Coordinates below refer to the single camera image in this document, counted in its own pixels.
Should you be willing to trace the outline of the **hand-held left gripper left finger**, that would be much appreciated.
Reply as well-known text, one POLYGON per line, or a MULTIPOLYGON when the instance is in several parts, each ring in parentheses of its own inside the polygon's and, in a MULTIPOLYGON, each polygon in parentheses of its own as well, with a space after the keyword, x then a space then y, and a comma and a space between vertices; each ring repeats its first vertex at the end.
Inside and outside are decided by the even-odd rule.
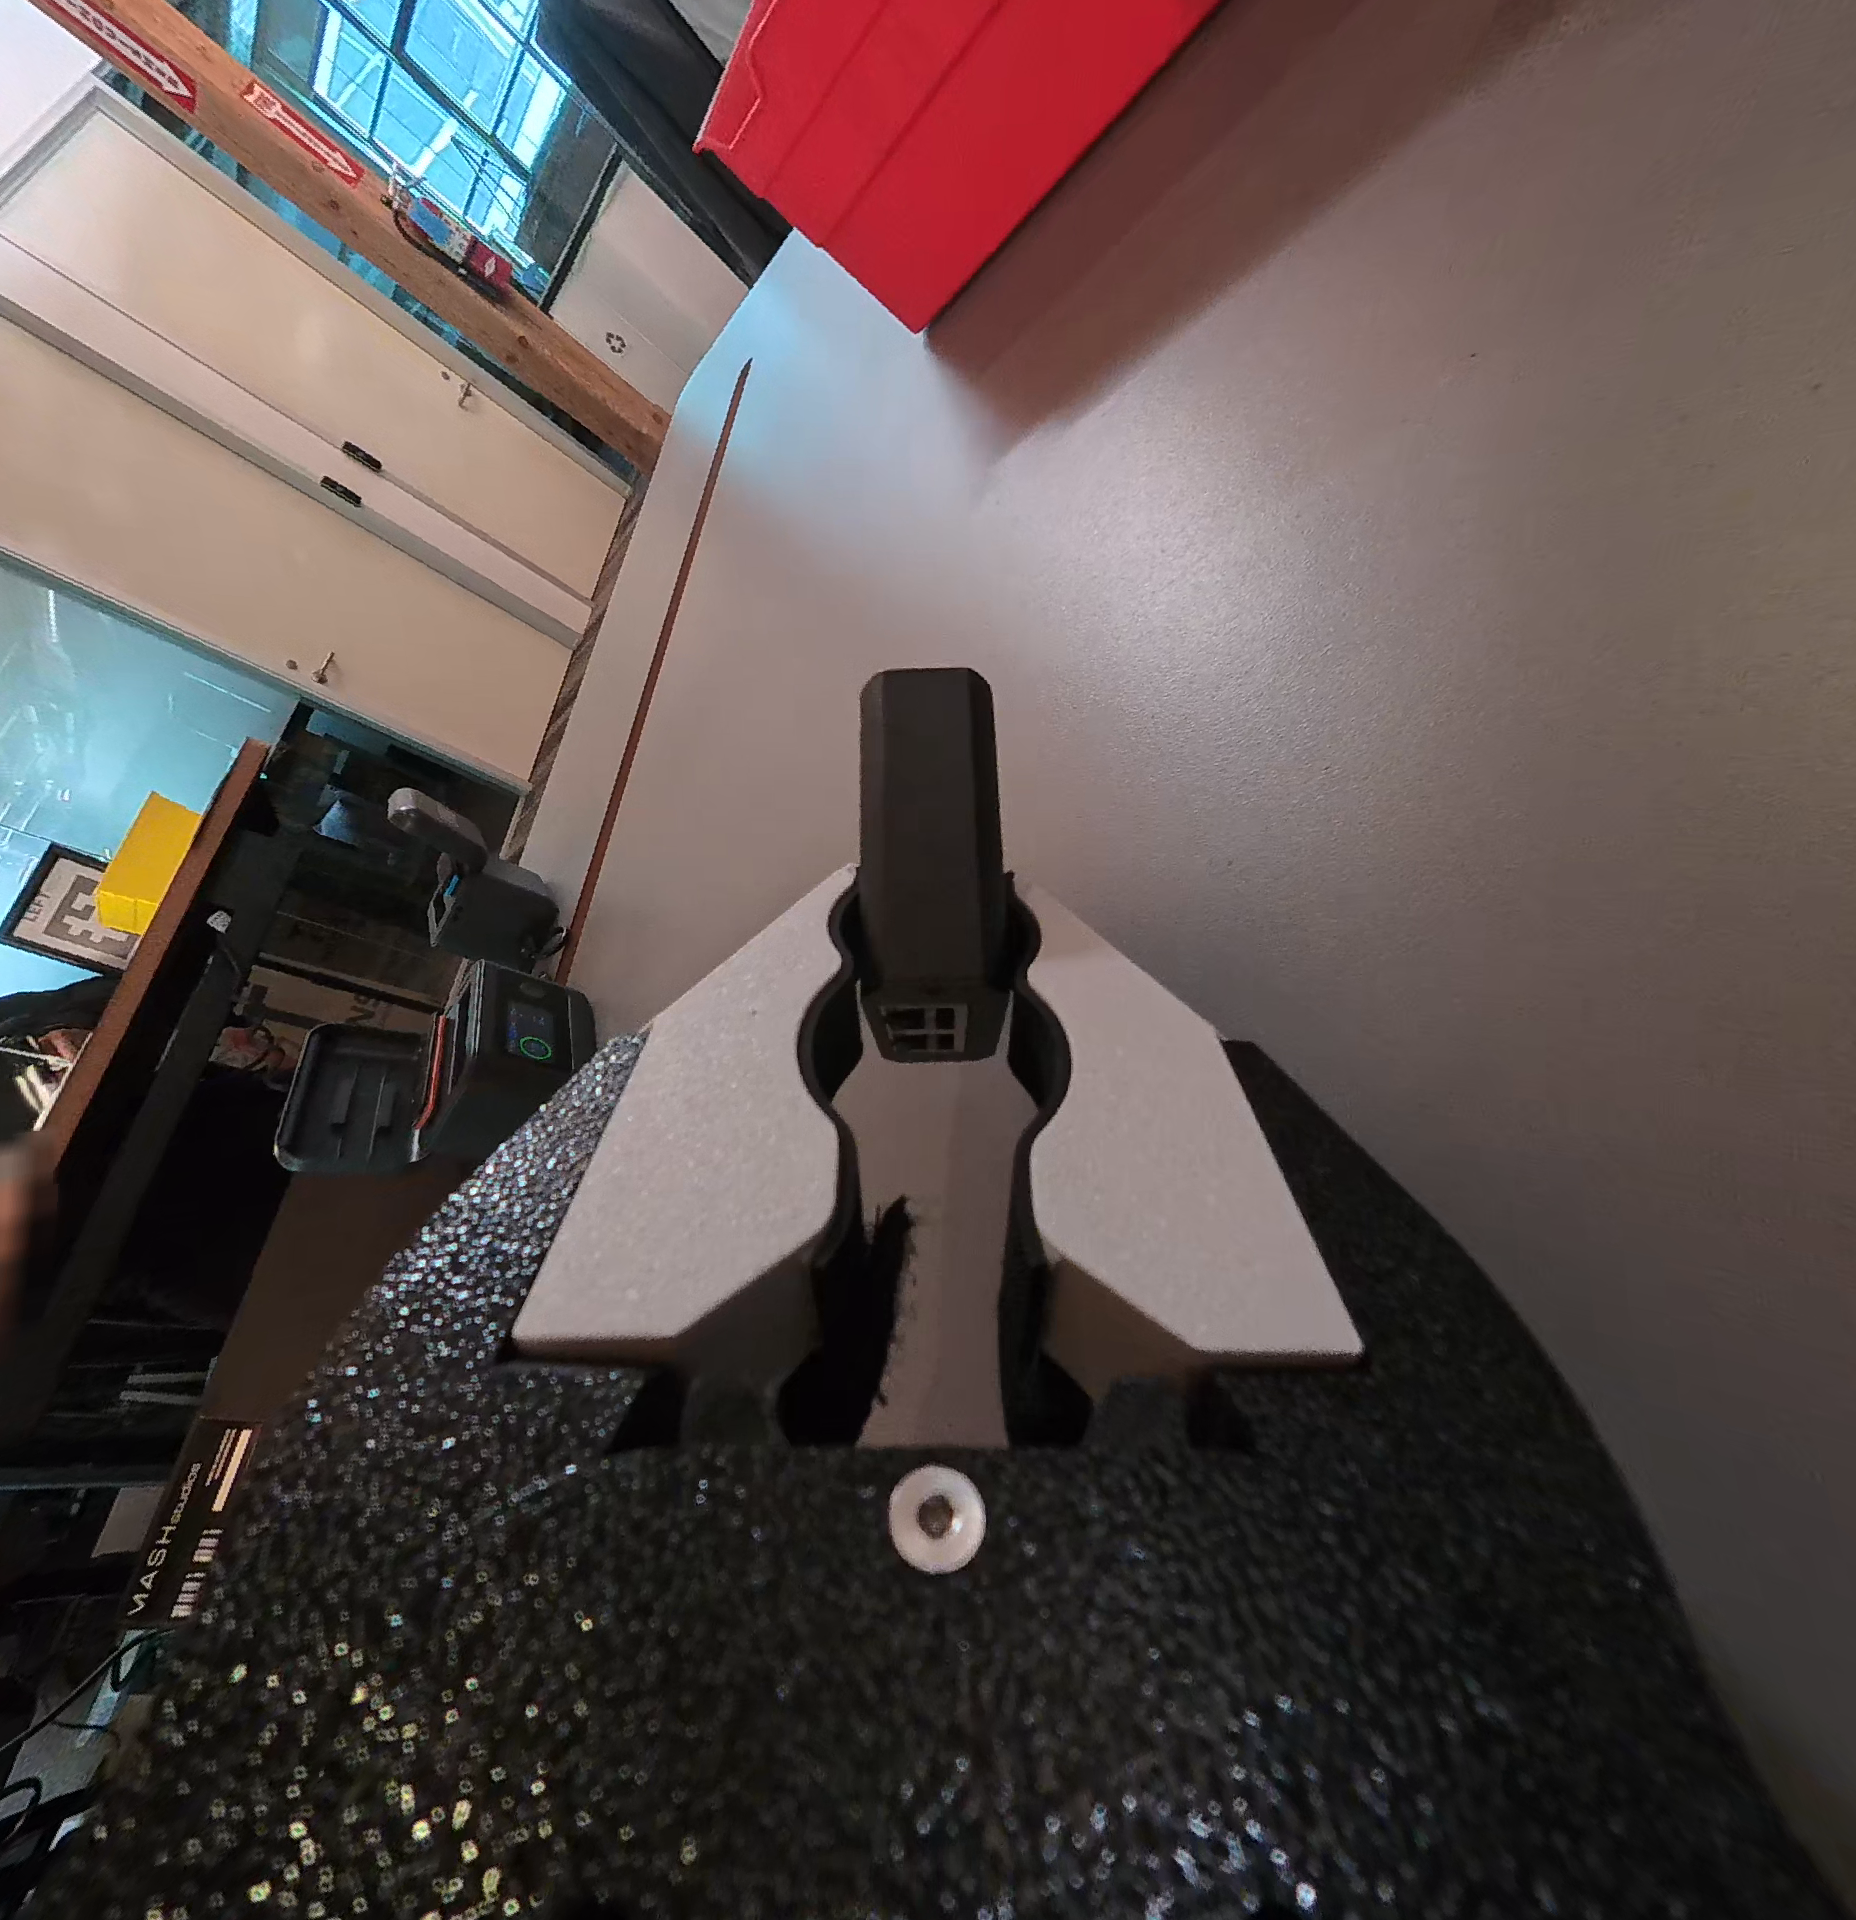
POLYGON ((854 1444, 888 1344, 888 1246, 838 1094, 865 1055, 855 871, 657 1014, 513 1322, 531 1361, 751 1396, 854 1444))

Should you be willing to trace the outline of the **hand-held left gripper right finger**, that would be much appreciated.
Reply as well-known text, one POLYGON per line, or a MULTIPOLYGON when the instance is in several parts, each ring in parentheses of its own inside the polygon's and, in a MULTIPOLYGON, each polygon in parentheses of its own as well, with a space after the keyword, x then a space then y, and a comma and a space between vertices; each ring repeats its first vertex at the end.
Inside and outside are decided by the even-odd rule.
POLYGON ((1000 1385, 1074 1444, 1126 1380, 1351 1367, 1364 1338, 1217 1030, 1041 886, 1013 887, 1000 1385))

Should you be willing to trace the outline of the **black ethernet adapter box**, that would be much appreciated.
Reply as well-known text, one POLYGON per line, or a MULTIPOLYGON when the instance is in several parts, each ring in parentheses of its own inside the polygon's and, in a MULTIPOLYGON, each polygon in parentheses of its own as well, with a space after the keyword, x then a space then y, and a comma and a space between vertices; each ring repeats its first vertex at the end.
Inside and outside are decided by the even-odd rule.
POLYGON ((993 689, 970 666, 895 666, 863 690, 855 973, 895 1064, 1000 1047, 1013 979, 993 689))

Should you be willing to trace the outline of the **red plastic bin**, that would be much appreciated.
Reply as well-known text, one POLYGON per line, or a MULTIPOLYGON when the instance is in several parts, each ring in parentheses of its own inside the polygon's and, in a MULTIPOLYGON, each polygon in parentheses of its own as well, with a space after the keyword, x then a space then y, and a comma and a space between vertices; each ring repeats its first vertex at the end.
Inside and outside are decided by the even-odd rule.
POLYGON ((696 137, 921 333, 1216 1, 759 1, 696 137))

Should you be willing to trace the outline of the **black charging case with screen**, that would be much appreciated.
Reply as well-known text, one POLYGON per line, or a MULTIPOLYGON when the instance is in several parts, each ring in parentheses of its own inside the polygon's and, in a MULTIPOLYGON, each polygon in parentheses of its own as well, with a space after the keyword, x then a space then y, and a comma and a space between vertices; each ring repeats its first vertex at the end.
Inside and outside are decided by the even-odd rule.
POLYGON ((295 1174, 338 1177, 381 1177, 427 1160, 481 1163, 598 1047, 594 1006, 584 994, 475 961, 427 1031, 311 1030, 274 1130, 274 1160, 295 1174))

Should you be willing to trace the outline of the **wooden desk with black legs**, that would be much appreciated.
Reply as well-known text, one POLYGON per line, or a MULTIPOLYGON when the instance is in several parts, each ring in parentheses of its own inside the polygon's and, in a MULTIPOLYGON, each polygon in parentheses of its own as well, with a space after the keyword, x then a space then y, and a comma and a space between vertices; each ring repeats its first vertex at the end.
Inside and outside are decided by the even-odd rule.
POLYGON ((54 1213, 36 1254, 41 1308, 0 1353, 0 1492, 127 1487, 163 1474, 145 1442, 77 1442, 49 1422, 293 874, 297 841, 265 791, 269 758, 256 738, 234 755, 36 1133, 54 1213))

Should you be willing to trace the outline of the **small yellow bin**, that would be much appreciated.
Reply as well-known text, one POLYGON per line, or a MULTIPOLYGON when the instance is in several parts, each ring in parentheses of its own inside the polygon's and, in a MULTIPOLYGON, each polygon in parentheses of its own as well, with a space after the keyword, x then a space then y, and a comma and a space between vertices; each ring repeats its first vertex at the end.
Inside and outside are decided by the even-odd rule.
POLYGON ((145 937, 191 854, 201 812, 151 792, 95 886, 97 920, 145 937))

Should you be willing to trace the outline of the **framed marker tag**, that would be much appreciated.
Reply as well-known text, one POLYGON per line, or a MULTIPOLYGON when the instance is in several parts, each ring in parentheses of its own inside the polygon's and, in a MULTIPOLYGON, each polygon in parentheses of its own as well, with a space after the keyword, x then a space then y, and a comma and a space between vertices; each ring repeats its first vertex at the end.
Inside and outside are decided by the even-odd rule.
POLYGON ((0 920, 0 946, 97 973, 124 973, 142 935, 100 917, 105 862, 46 843, 0 920))

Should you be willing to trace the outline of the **white cabinet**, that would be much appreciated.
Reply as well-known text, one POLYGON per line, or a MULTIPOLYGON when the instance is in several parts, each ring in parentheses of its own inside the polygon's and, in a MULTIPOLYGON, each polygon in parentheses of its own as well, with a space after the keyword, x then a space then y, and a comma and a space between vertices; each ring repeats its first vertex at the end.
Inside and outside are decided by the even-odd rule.
POLYGON ((0 3, 0 555, 525 791, 626 503, 0 3))

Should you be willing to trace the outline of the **red arrow sticker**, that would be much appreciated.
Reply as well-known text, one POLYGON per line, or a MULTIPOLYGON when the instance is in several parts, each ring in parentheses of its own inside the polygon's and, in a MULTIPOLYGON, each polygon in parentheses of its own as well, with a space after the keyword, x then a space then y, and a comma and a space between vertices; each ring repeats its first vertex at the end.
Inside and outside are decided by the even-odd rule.
POLYGON ((161 94, 169 107, 183 117, 194 113, 194 77, 134 25, 92 1, 41 1, 39 7, 92 44, 110 66, 130 75, 147 92, 161 94))
POLYGON ((261 117, 274 131, 282 131, 282 137, 290 138, 305 156, 341 178, 345 185, 357 188, 366 180, 366 167, 361 158, 345 143, 337 140, 320 126, 311 124, 303 113, 293 107, 285 96, 282 96, 258 77, 251 77, 244 83, 242 99, 244 106, 261 117))

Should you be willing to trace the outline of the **window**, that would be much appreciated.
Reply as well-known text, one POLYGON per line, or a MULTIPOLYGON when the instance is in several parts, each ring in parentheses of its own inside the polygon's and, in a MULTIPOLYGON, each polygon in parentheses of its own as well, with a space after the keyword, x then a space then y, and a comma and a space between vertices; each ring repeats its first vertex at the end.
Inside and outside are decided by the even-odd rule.
POLYGON ((509 254, 537 303, 620 167, 601 114, 537 44, 532 1, 242 3, 261 80, 383 173, 509 254))

